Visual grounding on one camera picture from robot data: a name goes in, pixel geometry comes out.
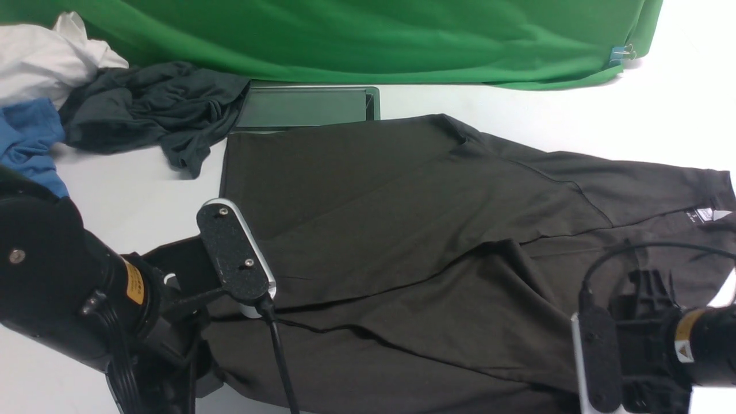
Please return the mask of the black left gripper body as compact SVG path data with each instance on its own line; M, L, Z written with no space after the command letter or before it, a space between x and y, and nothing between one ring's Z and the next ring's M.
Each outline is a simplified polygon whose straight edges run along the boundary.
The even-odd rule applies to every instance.
M195 413L197 400L224 385L224 374L202 333L219 283L195 236L145 254L120 256L127 281L140 281L143 303L131 327L110 304L123 343L107 380L121 413Z

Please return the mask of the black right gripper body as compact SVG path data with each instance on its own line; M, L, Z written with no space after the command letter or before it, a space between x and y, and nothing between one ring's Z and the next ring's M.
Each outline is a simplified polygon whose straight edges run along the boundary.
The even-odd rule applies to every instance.
M692 387L674 354L674 325L684 311L657 270L628 275L633 293L609 302L622 372L622 407L629 413L687 413Z

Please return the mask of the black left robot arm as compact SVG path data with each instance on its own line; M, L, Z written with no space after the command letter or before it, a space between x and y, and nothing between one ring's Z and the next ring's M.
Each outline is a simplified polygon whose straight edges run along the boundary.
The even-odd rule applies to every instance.
M105 375L121 413L194 413L224 385L207 296L84 227L68 197L2 167L2 325Z

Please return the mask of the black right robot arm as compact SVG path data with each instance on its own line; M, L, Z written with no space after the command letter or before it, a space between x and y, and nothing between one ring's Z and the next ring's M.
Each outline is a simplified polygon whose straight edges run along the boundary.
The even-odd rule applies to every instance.
M686 308L673 278L629 273L634 290L610 300L616 323L622 407L629 413L688 413L694 387L733 388L734 305Z

